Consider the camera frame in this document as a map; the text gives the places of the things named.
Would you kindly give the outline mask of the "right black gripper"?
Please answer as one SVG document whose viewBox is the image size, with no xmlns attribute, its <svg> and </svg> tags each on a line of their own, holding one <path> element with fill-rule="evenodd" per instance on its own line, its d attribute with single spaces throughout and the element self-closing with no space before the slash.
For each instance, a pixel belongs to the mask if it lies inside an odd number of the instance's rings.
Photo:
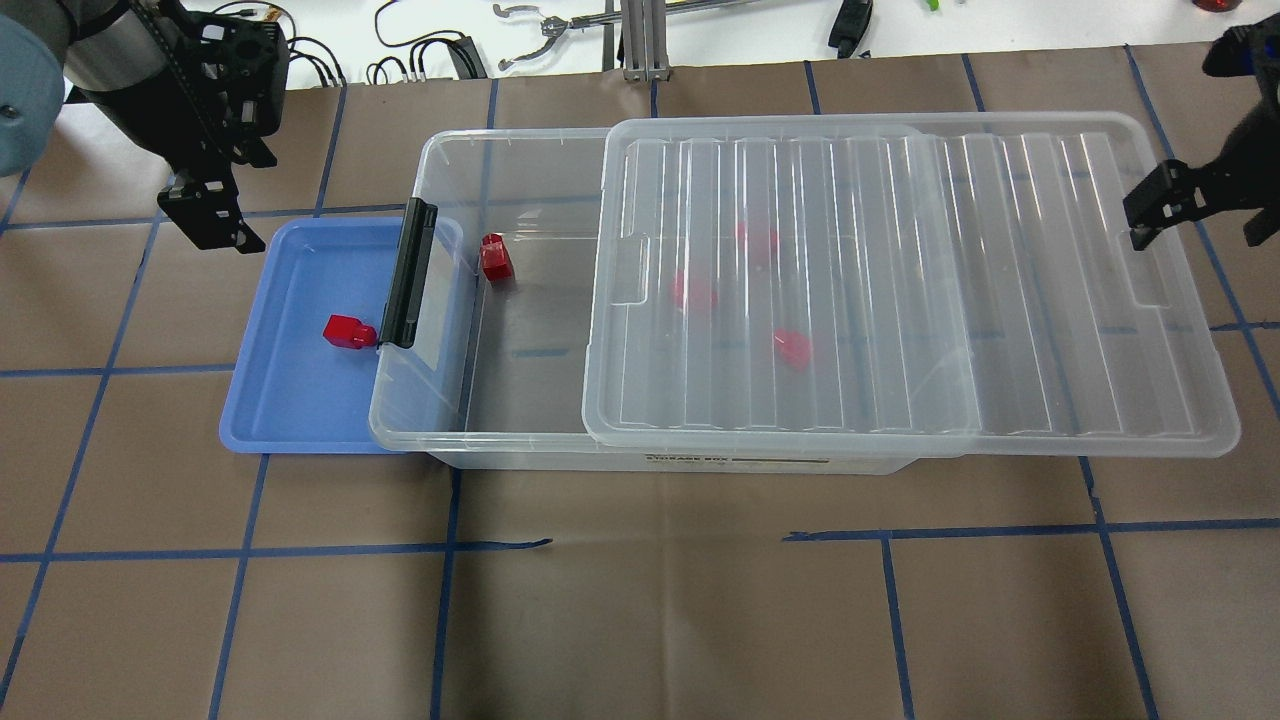
<svg viewBox="0 0 1280 720">
<path fill-rule="evenodd" d="M 1258 101 L 1212 160 L 1196 168 L 1165 160 L 1125 196 L 1134 251 L 1146 251 L 1170 227 L 1224 211 L 1256 211 L 1243 225 L 1249 246 L 1277 234 L 1277 27 L 1226 29 L 1210 45 L 1201 70 L 1210 78 L 1253 79 Z"/>
</svg>

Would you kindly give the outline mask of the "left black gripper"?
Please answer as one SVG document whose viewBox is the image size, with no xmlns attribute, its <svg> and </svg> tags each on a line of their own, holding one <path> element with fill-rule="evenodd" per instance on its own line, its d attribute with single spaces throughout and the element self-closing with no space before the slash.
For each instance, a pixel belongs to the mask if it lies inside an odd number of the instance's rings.
<svg viewBox="0 0 1280 720">
<path fill-rule="evenodd" d="M 163 60 L 145 83 L 159 108 L 145 113 L 141 132 L 172 169 L 159 210 L 196 249 L 262 252 L 233 169 L 278 164 L 265 140 L 283 119 L 285 31 L 275 20 L 191 12 L 178 1 L 133 1 L 131 10 Z"/>
</svg>

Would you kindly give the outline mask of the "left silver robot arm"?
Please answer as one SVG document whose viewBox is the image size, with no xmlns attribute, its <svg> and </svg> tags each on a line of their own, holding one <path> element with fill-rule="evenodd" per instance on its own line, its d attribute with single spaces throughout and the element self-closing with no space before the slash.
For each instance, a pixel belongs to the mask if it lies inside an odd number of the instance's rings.
<svg viewBox="0 0 1280 720">
<path fill-rule="evenodd" d="M 262 252 L 234 167 L 270 168 L 289 64 L 284 29 L 179 1 L 5 1 L 3 174 L 44 154 L 70 90 L 170 168 L 159 210 L 197 249 Z"/>
</svg>

